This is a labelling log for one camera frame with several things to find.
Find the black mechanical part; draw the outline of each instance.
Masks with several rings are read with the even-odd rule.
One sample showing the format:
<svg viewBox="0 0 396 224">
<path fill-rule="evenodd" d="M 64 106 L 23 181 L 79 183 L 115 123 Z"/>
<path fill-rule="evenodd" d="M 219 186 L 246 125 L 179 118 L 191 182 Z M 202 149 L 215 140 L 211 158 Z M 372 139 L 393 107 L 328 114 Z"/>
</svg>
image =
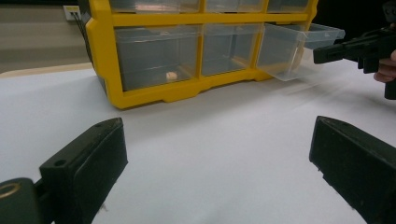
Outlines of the black mechanical part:
<svg viewBox="0 0 396 224">
<path fill-rule="evenodd" d="M 97 123 L 44 162 L 37 183 L 0 184 L 0 223 L 92 223 L 127 163 L 122 119 Z"/>
<path fill-rule="evenodd" d="M 383 5 L 384 15 L 388 22 L 396 22 L 396 1 L 388 1 Z M 396 31 L 393 27 L 385 27 L 363 34 L 347 42 L 329 47 L 314 49 L 314 63 L 329 63 L 342 59 L 358 62 L 363 73 L 378 71 L 379 60 L 389 58 L 396 50 Z M 396 79 L 385 84 L 384 97 L 396 100 Z"/>
<path fill-rule="evenodd" d="M 367 223 L 396 223 L 396 148 L 341 120 L 318 117 L 309 160 Z"/>
</svg>

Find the finger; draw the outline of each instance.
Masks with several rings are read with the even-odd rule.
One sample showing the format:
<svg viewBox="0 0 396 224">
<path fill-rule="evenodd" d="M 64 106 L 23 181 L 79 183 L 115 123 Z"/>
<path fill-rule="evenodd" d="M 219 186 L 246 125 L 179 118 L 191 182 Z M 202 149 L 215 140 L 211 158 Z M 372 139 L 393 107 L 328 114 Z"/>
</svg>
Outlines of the finger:
<svg viewBox="0 0 396 224">
<path fill-rule="evenodd" d="M 379 81 L 379 82 L 384 82 L 385 83 L 385 82 L 393 81 L 395 79 L 395 77 L 386 76 L 386 75 L 384 75 L 382 73 L 377 72 L 377 73 L 374 74 L 374 79 Z"/>
<path fill-rule="evenodd" d="M 396 62 L 396 50 L 394 50 L 391 54 L 390 54 L 390 58 Z"/>
<path fill-rule="evenodd" d="M 380 59 L 379 63 L 386 64 L 386 65 L 391 65 L 391 66 L 396 66 L 396 61 L 393 61 L 391 58 Z"/>
<path fill-rule="evenodd" d="M 378 73 L 389 77 L 396 77 L 396 67 L 381 63 L 378 67 Z"/>
</svg>

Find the yellow frame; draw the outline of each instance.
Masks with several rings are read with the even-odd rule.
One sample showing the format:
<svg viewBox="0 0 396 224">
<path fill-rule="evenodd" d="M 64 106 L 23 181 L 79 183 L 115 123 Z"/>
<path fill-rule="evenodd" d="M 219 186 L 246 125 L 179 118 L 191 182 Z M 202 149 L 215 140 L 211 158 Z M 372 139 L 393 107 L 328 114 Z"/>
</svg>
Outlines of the yellow frame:
<svg viewBox="0 0 396 224">
<path fill-rule="evenodd" d="M 261 35 L 257 34 L 250 67 L 246 70 L 229 72 L 215 76 L 201 75 L 203 38 L 198 38 L 197 76 L 185 81 L 167 83 L 139 90 L 123 91 L 117 54 L 114 28 L 125 26 L 163 26 L 177 24 L 244 23 L 244 22 L 303 22 L 309 27 L 317 13 L 318 0 L 309 0 L 305 13 L 267 14 L 268 0 L 262 12 L 258 13 L 205 13 L 205 3 L 198 13 L 192 14 L 134 14 L 117 13 L 111 10 L 108 0 L 91 0 L 92 18 L 86 24 L 87 36 L 92 53 L 92 63 L 96 74 L 103 79 L 109 102 L 117 108 L 164 101 L 174 102 L 196 96 L 201 91 L 242 80 L 262 81 L 272 78 L 256 68 Z"/>
</svg>

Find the screw hole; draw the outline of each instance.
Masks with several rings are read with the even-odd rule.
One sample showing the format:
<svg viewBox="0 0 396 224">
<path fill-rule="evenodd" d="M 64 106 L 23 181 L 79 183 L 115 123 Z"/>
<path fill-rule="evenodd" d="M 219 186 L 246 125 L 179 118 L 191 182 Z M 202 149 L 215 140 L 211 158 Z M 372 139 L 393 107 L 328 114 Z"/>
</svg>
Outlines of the screw hole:
<svg viewBox="0 0 396 224">
<path fill-rule="evenodd" d="M 0 199 L 17 192 L 21 188 L 20 183 L 11 183 L 0 187 Z"/>
<path fill-rule="evenodd" d="M 55 166 L 62 166 L 62 165 L 64 165 L 65 163 L 66 163 L 65 160 L 60 160 L 60 161 L 56 161 L 54 164 L 55 164 Z"/>
</svg>

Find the small white object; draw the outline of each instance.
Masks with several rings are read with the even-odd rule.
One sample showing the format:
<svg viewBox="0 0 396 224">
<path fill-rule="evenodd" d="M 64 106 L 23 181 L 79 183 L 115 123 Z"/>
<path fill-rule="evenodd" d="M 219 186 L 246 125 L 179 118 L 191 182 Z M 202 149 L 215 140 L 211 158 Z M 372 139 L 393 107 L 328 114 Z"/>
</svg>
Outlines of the small white object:
<svg viewBox="0 0 396 224">
<path fill-rule="evenodd" d="M 75 21 L 75 17 L 81 20 L 81 13 L 79 12 L 79 6 L 64 6 L 64 15 L 66 16 L 67 21 Z"/>
<path fill-rule="evenodd" d="M 176 72 L 167 72 L 166 73 L 166 79 L 168 79 L 168 80 L 176 80 L 177 79 L 177 73 Z"/>
</svg>

